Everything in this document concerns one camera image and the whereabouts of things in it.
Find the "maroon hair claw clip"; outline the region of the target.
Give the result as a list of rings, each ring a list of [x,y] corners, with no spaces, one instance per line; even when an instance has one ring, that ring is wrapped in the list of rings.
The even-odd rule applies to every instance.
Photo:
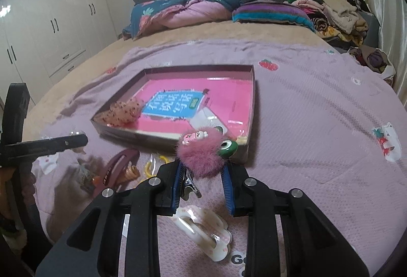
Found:
[[[125,149],[113,156],[99,175],[94,179],[95,189],[92,198],[96,198],[104,189],[118,190],[121,186],[140,177],[137,162],[140,152],[137,149]]]

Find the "yellow rings plastic bag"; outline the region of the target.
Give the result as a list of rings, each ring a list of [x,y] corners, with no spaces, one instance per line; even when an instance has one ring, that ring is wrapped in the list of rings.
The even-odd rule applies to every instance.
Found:
[[[162,154],[151,154],[146,162],[143,173],[146,178],[152,178],[158,174],[159,168],[162,165],[173,162],[173,160]]]

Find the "pink fluffy strawberry clip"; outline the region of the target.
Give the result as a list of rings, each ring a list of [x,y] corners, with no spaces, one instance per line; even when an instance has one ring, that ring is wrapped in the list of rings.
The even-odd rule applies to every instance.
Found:
[[[181,136],[177,144],[177,159],[186,168],[181,198],[188,200],[190,193],[201,198],[195,178],[216,176],[238,150],[238,144],[224,134],[222,127],[202,127]]]

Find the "clear plastic jewelry packet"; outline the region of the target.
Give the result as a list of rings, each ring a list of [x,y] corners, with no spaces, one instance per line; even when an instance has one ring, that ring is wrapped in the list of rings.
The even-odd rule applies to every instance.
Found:
[[[200,109],[189,120],[189,124],[193,129],[199,129],[202,127],[217,127],[222,130],[222,134],[227,134],[228,132],[228,128],[222,123],[220,118],[207,107]]]

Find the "tan bed blanket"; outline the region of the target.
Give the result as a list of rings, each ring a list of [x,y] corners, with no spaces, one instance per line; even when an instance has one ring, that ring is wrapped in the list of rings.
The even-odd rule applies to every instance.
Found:
[[[296,25],[234,23],[204,23],[157,32],[138,40],[118,40],[107,46],[54,85],[47,94],[28,112],[23,129],[23,139],[38,139],[44,127],[53,122],[66,106],[71,96],[89,82],[116,67],[124,55],[134,47],[151,47],[175,42],[205,39],[237,39],[264,41],[281,44],[301,44],[330,48],[323,39],[309,29]]]

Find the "white wardrobe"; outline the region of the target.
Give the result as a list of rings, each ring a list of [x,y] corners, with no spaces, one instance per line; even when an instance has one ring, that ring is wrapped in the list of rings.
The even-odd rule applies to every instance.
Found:
[[[24,82],[34,107],[116,39],[106,0],[1,0],[1,100]]]

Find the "purple patterned quilt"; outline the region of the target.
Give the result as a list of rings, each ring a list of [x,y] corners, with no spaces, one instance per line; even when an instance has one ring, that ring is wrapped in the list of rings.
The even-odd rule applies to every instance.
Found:
[[[248,173],[273,189],[302,189],[377,273],[406,229],[406,110],[393,89],[327,47],[202,40],[135,48],[82,87],[43,136],[83,131],[85,152],[109,160],[93,114],[141,70],[242,64],[255,70]]]

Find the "dark cardboard tray box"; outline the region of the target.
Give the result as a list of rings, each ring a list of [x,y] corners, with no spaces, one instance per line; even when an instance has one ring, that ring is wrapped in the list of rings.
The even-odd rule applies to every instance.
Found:
[[[97,132],[141,146],[173,151],[188,130],[221,127],[246,162],[255,113],[251,65],[182,65],[141,70],[91,118]]]

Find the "pink blue book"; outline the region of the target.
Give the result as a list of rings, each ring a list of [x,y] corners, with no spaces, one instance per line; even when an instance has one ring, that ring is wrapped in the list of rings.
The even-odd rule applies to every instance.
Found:
[[[228,128],[227,135],[248,136],[253,108],[253,82],[231,77],[149,79],[133,95],[144,103],[140,117],[125,126],[169,138],[193,129],[189,120],[209,108]]]

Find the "navy pink folded duvet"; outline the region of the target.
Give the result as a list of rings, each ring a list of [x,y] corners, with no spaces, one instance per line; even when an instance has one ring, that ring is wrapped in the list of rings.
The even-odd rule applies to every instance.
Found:
[[[152,0],[135,4],[123,40],[137,40],[163,30],[227,21],[241,0]]]

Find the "pile of folded clothes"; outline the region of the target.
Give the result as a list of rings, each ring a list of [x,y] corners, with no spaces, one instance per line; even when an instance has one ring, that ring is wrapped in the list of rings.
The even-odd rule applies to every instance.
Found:
[[[379,74],[388,84],[396,75],[379,47],[379,21],[364,0],[286,0],[300,10],[297,24],[311,29],[341,53]]]

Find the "striped purple teal pillow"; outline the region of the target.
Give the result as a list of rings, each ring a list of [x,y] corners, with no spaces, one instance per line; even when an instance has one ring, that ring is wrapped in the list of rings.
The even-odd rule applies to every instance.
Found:
[[[276,2],[256,1],[246,3],[232,13],[232,21],[238,23],[274,23],[297,25],[316,32],[308,15],[299,7]]]

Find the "cream pleated curtain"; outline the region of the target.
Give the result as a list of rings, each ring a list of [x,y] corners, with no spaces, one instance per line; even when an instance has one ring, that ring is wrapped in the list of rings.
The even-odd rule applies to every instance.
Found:
[[[406,1],[368,0],[380,22],[380,49],[393,64],[396,75],[393,89],[406,105]]]

